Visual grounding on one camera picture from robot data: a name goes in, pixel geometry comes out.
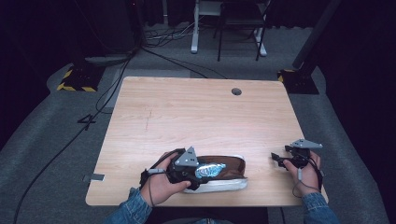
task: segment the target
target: gray floor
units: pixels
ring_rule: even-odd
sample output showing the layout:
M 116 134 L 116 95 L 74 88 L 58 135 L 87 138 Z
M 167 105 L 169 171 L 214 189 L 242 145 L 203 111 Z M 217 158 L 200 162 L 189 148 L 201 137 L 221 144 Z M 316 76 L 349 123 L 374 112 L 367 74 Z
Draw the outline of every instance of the gray floor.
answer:
M 213 29 L 200 32 L 197 54 L 190 53 L 191 36 L 150 50 L 189 63 L 183 65 L 210 78 L 276 80 L 276 72 L 291 68 L 310 29 L 271 29 L 266 31 L 267 57 L 255 59 L 253 44 L 224 45 L 217 62 L 217 39 Z M 120 65 L 108 67 L 98 92 L 56 91 L 66 64 L 48 80 L 51 94 L 26 118 L 0 152 L 0 223 L 11 223 L 18 202 L 34 177 L 83 127 L 77 121 L 96 113 L 103 105 Z M 143 50 L 130 61 L 126 74 L 139 70 L 188 71 L 185 67 L 148 54 Z M 191 77 L 202 77 L 190 71 Z M 342 223 L 389 223 L 378 188 L 369 171 L 349 142 L 326 94 L 326 83 L 317 69 L 313 73 L 319 95 L 290 95 L 290 100 L 306 139 L 323 144 L 317 153 L 326 174 L 324 185 L 329 205 Z M 93 172 L 111 115 L 99 114 L 84 131 L 54 160 L 33 184 L 21 204 L 18 223 L 100 223 L 115 207 L 85 204 L 88 184 L 84 175 Z M 301 207 L 284 208 L 286 223 L 302 223 Z M 269 208 L 270 223 L 282 223 L 279 208 Z

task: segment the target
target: hand-mounted device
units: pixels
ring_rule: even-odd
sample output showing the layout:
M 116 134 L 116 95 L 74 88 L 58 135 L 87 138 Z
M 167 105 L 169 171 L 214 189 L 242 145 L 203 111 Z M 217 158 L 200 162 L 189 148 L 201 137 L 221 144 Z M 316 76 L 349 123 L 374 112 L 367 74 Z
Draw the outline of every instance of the hand-mounted device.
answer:
M 292 156 L 291 158 L 282 158 L 279 155 L 276 155 L 275 153 L 271 153 L 271 157 L 274 161 L 277 161 L 277 164 L 280 167 L 286 168 L 283 161 L 284 160 L 290 161 L 295 167 L 299 169 L 300 172 L 301 169 L 303 169 L 308 163 L 310 163 L 314 167 L 315 172 L 317 173 L 318 186 L 319 189 L 321 189 L 322 179 L 324 174 L 319 170 L 316 163 L 310 157 L 311 155 L 310 149 L 316 149 L 316 148 L 323 148 L 323 145 L 310 142 L 305 139 L 299 139 L 291 143 L 289 146 L 285 146 L 285 150 L 291 154 Z
M 177 153 L 177 155 L 171 160 L 166 171 L 152 172 L 156 170 L 158 164 L 160 164 L 165 158 Z M 211 178 L 210 177 L 196 177 L 197 167 L 200 165 L 195 155 L 194 147 L 190 147 L 188 150 L 185 148 L 178 148 L 170 153 L 163 156 L 157 161 L 149 170 L 145 170 L 140 176 L 140 188 L 142 189 L 147 180 L 151 175 L 156 174 L 167 174 L 169 182 L 175 184 L 184 180 L 191 182 L 188 189 L 196 190 L 201 184 L 206 184 Z

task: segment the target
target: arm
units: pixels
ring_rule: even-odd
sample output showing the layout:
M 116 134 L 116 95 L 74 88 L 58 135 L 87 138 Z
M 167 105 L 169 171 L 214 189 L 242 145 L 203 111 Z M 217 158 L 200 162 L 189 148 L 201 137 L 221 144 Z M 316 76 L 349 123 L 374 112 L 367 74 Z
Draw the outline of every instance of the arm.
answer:
M 175 153 L 166 158 L 156 168 L 166 170 L 176 155 Z M 190 181 L 171 184 L 166 174 L 152 175 L 141 190 L 131 189 L 128 200 L 121 203 L 119 208 L 106 218 L 105 223 L 145 223 L 151 213 L 151 207 L 165 202 L 170 196 L 181 192 L 190 184 Z
M 311 158 L 319 168 L 320 157 L 311 152 Z M 295 188 L 302 193 L 304 223 L 339 223 L 318 189 L 318 177 L 314 167 L 308 163 L 301 169 L 299 179 L 299 170 L 290 161 L 284 161 L 284 164 L 293 177 Z

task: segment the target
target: desk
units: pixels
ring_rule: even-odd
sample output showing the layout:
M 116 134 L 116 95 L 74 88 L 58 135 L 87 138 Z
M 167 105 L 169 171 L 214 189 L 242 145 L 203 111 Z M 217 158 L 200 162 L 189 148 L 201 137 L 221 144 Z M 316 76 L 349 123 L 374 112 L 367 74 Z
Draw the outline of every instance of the desk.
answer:
M 221 1 L 200 1 L 195 0 L 194 10 L 194 31 L 192 33 L 191 53 L 198 52 L 198 37 L 199 37 L 199 16 L 219 16 Z M 260 42 L 262 29 L 258 29 L 254 33 L 256 42 Z M 267 56 L 264 44 L 260 48 L 260 55 Z
M 233 95 L 233 88 L 242 94 Z M 91 182 L 86 202 L 118 205 L 165 151 L 194 146 L 197 156 L 244 156 L 247 187 L 178 193 L 163 206 L 298 205 L 290 174 L 271 152 L 289 156 L 284 146 L 299 138 L 303 133 L 281 82 L 126 77 L 94 170 L 105 180 Z

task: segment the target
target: hand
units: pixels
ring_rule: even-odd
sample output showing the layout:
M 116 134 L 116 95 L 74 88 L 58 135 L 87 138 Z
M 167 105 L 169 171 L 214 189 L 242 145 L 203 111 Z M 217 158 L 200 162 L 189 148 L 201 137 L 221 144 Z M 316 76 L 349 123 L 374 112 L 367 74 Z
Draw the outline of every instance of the hand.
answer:
M 166 170 L 169 163 L 176 155 L 177 153 L 172 154 L 155 168 Z M 152 207 L 156 204 L 165 202 L 170 196 L 181 192 L 190 185 L 190 181 L 182 181 L 176 184 L 171 184 L 166 174 L 152 175 L 140 190 L 140 193 L 148 205 Z
M 320 167 L 320 156 L 318 156 L 316 153 L 311 151 L 311 159 L 317 164 L 318 169 Z M 300 180 L 298 179 L 298 168 L 296 168 L 290 161 L 284 160 L 283 163 L 285 164 L 286 168 L 289 170 L 291 173 L 291 176 L 293 177 L 294 184 L 296 185 L 296 188 L 305 196 L 306 194 L 313 193 L 313 192 L 319 192 L 318 190 L 318 176 L 317 173 L 315 172 L 314 167 L 308 163 L 303 169 L 302 169 L 302 179 L 300 183 Z

